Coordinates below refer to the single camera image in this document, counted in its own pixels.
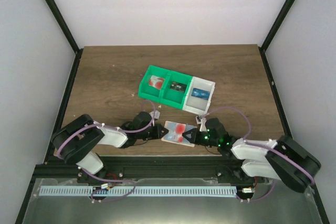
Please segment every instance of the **red object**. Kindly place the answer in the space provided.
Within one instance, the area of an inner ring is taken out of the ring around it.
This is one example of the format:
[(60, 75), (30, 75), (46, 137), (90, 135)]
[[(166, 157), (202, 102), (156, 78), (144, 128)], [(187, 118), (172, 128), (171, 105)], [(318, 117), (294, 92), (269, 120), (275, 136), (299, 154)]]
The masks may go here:
[(157, 89), (161, 89), (162, 88), (162, 84), (163, 84), (163, 81), (158, 81), (156, 84), (155, 84), (155, 87)]
[(182, 123), (178, 124), (175, 128), (175, 132), (179, 135), (181, 135), (184, 132), (184, 130), (185, 130), (185, 124)]
[(113, 179), (115, 179), (115, 180), (118, 179), (118, 177), (116, 176), (116, 174), (113, 174), (113, 173), (106, 174), (106, 178), (108, 178), (108, 177), (113, 177)]

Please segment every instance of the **wood grain surface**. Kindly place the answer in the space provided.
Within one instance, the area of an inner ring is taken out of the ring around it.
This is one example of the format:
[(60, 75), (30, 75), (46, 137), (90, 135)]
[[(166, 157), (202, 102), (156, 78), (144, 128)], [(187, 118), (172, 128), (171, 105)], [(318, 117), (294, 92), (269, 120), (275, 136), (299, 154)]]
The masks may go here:
[[(138, 88), (149, 65), (155, 65), (216, 82), (209, 111), (233, 106), (252, 124), (248, 139), (267, 140), (283, 134), (280, 118), (256, 45), (113, 46), (85, 47), (67, 107), (64, 125), (82, 114), (118, 126), (132, 120), (143, 99)], [(195, 125), (195, 115), (155, 104), (166, 120)], [(145, 106), (151, 111), (150, 104)], [(214, 113), (236, 136), (247, 132), (247, 123), (235, 111)], [(151, 140), (144, 145), (118, 149), (99, 145), (101, 155), (211, 155), (203, 146), (187, 147)]]

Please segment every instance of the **purple cable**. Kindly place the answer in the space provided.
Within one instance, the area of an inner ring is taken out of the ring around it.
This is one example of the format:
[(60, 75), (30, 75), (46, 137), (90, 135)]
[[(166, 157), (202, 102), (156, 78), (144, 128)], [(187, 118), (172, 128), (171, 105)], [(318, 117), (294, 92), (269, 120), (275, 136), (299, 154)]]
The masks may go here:
[(272, 187), (271, 187), (271, 189), (268, 191), (268, 193), (266, 193), (265, 195), (263, 195), (262, 197), (260, 197), (260, 198), (258, 198), (258, 199), (251, 199), (249, 202), (256, 202), (256, 201), (265, 199), (267, 196), (269, 196), (269, 195), (272, 193), (272, 191), (273, 191), (274, 188), (275, 188), (275, 184), (276, 184), (276, 181), (273, 180)]
[(240, 110), (238, 110), (234, 107), (229, 107), (229, 106), (219, 107), (219, 108), (216, 108), (213, 111), (210, 111), (210, 112), (206, 113), (205, 115), (201, 116), (201, 118), (204, 118), (204, 117), (206, 117), (206, 116), (208, 116), (208, 115), (210, 115), (210, 114), (212, 114), (212, 113), (214, 113), (218, 110), (234, 110), (234, 111), (238, 112), (239, 114), (241, 114), (248, 124), (248, 132), (245, 134), (245, 136), (243, 136), (243, 139), (247, 138), (249, 136), (249, 134), (251, 134), (252, 127), (251, 127), (251, 123), (250, 123), (249, 119), (247, 118), (247, 116), (242, 111), (240, 111)]
[[(104, 201), (101, 201), (101, 202), (109, 202), (109, 201), (117, 201), (117, 200), (120, 200), (120, 199), (123, 199), (125, 197), (127, 197), (128, 195), (130, 195), (131, 193), (133, 193), (135, 191), (135, 188), (136, 188), (136, 185), (135, 185), (135, 182), (132, 181), (132, 180), (115, 180), (115, 179), (105, 179), (105, 178), (99, 178), (93, 174), (91, 174), (90, 172), (88, 172), (87, 170), (83, 169), (82, 170), (87, 174), (89, 175), (90, 177), (96, 179), (96, 180), (99, 180), (99, 181), (103, 181), (103, 182), (110, 182), (110, 183), (131, 183), (133, 184), (133, 188), (126, 194), (124, 194), (123, 196), (120, 196), (120, 197), (117, 197), (117, 198), (113, 198), (113, 199), (107, 199), (107, 200), (104, 200)], [(92, 192), (92, 194), (90, 195), (90, 198), (92, 201), (94, 201), (95, 199), (93, 198), (93, 195), (95, 193), (97, 193), (98, 191), (105, 191), (104, 189), (98, 189), (98, 190), (95, 190)]]
[(315, 180), (314, 178), (309, 174), (309, 172), (307, 172), (305, 169), (303, 169), (300, 165), (298, 165), (297, 163), (295, 163), (294, 161), (292, 161), (291, 159), (289, 159), (287, 156), (285, 156), (284, 154), (282, 154), (281, 152), (277, 151), (277, 150), (274, 150), (272, 149), (271, 147), (268, 147), (266, 145), (261, 145), (261, 144), (255, 144), (255, 143), (251, 143), (251, 142), (248, 142), (246, 140), (244, 140), (244, 142), (247, 144), (247, 145), (251, 145), (251, 146), (255, 146), (255, 147), (260, 147), (260, 148), (264, 148), (264, 149), (267, 149), (275, 154), (277, 154), (278, 156), (282, 157), (284, 160), (286, 160), (289, 164), (291, 164), (292, 166), (294, 166), (296, 169), (300, 170), (303, 174), (305, 174), (309, 180), (311, 181), (310, 185), (313, 186), (315, 185)]
[[(124, 130), (120, 130), (124, 133), (138, 133), (138, 132), (141, 132), (141, 131), (144, 131), (146, 130), (148, 127), (151, 126), (151, 124), (153, 123), (154, 121), (154, 115), (155, 115), (155, 112), (156, 112), (156, 109), (155, 109), (155, 105), (152, 101), (150, 100), (143, 100), (142, 101), (142, 104), (141, 104), (141, 107), (143, 107), (143, 104), (145, 102), (150, 102), (153, 106), (153, 116), (152, 116), (152, 120), (149, 122), (149, 124), (147, 124), (144, 128), (141, 128), (141, 129), (138, 129), (138, 130), (134, 130), (134, 131), (124, 131)], [(107, 128), (110, 128), (110, 129), (116, 129), (115, 127), (111, 127), (111, 126), (105, 126), (103, 124), (90, 124), (88, 126), (85, 126), (81, 129), (79, 129), (78, 131), (74, 132), (72, 135), (70, 135), (62, 144), (61, 146), (57, 149), (57, 153), (56, 153), (56, 156), (59, 158), (59, 159), (62, 159), (61, 157), (61, 151), (63, 150), (63, 148), (72, 140), (74, 139), (74, 137), (76, 137), (78, 134), (82, 133), (83, 131), (86, 131), (87, 129), (90, 129), (90, 128), (93, 128), (93, 127), (107, 127)]]
[(144, 131), (145, 129), (147, 129), (148, 127), (150, 127), (151, 124), (154, 122), (154, 120), (155, 120), (154, 117), (155, 117), (155, 112), (156, 112), (155, 105), (154, 105), (154, 103), (153, 103), (152, 101), (150, 101), (150, 100), (143, 100), (142, 103), (141, 103), (141, 109), (143, 109), (143, 104), (144, 104), (145, 102), (150, 102), (150, 103), (152, 104), (152, 106), (153, 106), (153, 116), (152, 116), (152, 120), (151, 120), (151, 121), (149, 122), (149, 124), (147, 124), (144, 128), (141, 128), (141, 129), (139, 129), (139, 130), (134, 130), (134, 131), (124, 131), (124, 130), (122, 130), (123, 132), (125, 132), (125, 133), (138, 133), (138, 132)]
[[(255, 144), (255, 143), (251, 143), (249, 141), (246, 140), (247, 136), (251, 133), (251, 123), (249, 121), (249, 119), (247, 118), (246, 115), (244, 115), (244, 113), (234, 107), (229, 107), (229, 106), (224, 106), (224, 107), (220, 107), (220, 108), (217, 108), (217, 109), (214, 109), (213, 111), (210, 111), (209, 113), (206, 113), (205, 115), (201, 116), (202, 118), (206, 117), (207, 115), (210, 115), (218, 110), (223, 110), (223, 109), (230, 109), (230, 110), (234, 110), (234, 111), (237, 111), (239, 114), (241, 114), (245, 121), (247, 122), (248, 124), (248, 132), (247, 134), (245, 134), (245, 136), (243, 136), (243, 140), (244, 142), (247, 144), (247, 145), (251, 145), (251, 146), (255, 146), (255, 147), (260, 147), (260, 148), (264, 148), (264, 149), (267, 149), (273, 153), (275, 153), (276, 155), (282, 157), (284, 160), (286, 160), (288, 163), (290, 163), (291, 165), (293, 165), (295, 168), (297, 168), (298, 170), (300, 170), (303, 174), (305, 174), (311, 181), (311, 184), (310, 185), (314, 185), (315, 184), (315, 180), (314, 178), (309, 174), (309, 172), (307, 172), (305, 169), (303, 169), (300, 165), (298, 165), (297, 163), (295, 163), (294, 161), (292, 161), (291, 159), (289, 159), (287, 156), (285, 156), (284, 154), (282, 154), (281, 152), (277, 151), (277, 150), (274, 150), (266, 145), (262, 145), (262, 144)], [(253, 201), (257, 201), (257, 200), (260, 200), (260, 199), (264, 199), (265, 197), (267, 197), (274, 189), (274, 186), (275, 186), (275, 182), (273, 183), (273, 186), (271, 188), (271, 190), (265, 194), (264, 196), (262, 196), (261, 198), (259, 199), (256, 199), (256, 200), (253, 200)]]

